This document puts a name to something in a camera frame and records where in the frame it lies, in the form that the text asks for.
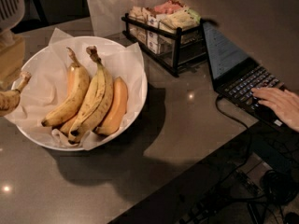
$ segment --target human hand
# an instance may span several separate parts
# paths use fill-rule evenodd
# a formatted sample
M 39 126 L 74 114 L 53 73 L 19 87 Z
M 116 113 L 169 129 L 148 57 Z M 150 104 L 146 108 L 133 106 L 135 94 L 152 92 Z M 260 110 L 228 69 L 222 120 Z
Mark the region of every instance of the human hand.
M 252 88 L 253 96 L 260 98 L 259 104 L 271 108 L 281 121 L 299 132 L 299 96 L 278 88 Z

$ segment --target gray tabletop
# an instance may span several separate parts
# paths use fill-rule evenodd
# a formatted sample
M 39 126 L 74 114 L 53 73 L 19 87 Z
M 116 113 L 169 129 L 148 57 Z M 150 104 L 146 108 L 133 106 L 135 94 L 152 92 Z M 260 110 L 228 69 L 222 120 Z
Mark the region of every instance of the gray tabletop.
M 93 35 L 89 18 L 58 27 L 73 36 Z M 22 34 L 25 61 L 48 45 L 54 28 Z M 131 44 L 122 35 L 109 38 Z M 88 152 L 47 149 L 0 118 L 1 223 L 107 223 L 244 131 L 216 110 L 206 63 L 177 78 L 145 54 L 144 61 L 145 107 L 104 146 Z M 249 126 L 256 122 L 226 101 L 221 107 Z

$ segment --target black metal rack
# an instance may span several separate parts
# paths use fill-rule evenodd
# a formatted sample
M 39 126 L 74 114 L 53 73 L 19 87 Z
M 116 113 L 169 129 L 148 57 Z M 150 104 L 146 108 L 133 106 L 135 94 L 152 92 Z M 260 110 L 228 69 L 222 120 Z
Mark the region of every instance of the black metal rack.
M 181 39 L 184 35 L 194 32 L 201 34 L 200 25 L 185 31 L 182 31 L 181 28 L 177 28 L 175 33 L 169 33 L 159 28 L 149 26 L 146 23 L 135 21 L 129 18 L 128 13 L 126 13 L 125 17 L 122 17 L 121 20 L 125 21 L 125 31 L 122 33 L 132 42 L 138 42 L 140 48 L 145 53 L 147 53 L 155 62 L 160 64 L 174 77 L 178 77 L 180 71 L 184 70 L 184 66 L 187 66 L 189 63 L 199 63 L 206 58 L 202 38 L 194 39 L 186 44 L 181 43 Z M 147 47 L 147 44 L 144 44 L 131 34 L 129 24 L 143 28 L 146 31 L 151 31 L 157 35 L 170 38 L 173 41 L 172 50 L 169 52 L 163 52 L 161 54 L 155 54 Z

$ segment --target white wall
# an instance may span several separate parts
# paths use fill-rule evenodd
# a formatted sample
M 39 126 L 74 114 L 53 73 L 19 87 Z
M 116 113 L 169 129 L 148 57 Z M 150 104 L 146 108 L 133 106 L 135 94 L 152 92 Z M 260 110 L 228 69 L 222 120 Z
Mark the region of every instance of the white wall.
M 130 7 L 164 0 L 89 0 L 96 35 L 120 32 Z M 182 0 L 220 29 L 291 89 L 299 90 L 299 0 Z

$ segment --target laptop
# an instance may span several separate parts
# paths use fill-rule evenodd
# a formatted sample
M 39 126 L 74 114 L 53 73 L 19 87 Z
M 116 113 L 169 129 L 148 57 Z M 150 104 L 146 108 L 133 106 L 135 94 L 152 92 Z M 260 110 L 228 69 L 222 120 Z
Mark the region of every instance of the laptop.
M 287 126 L 270 108 L 260 105 L 251 92 L 252 87 L 284 90 L 284 83 L 225 37 L 211 22 L 201 21 L 201 30 L 214 91 L 256 119 L 284 132 Z

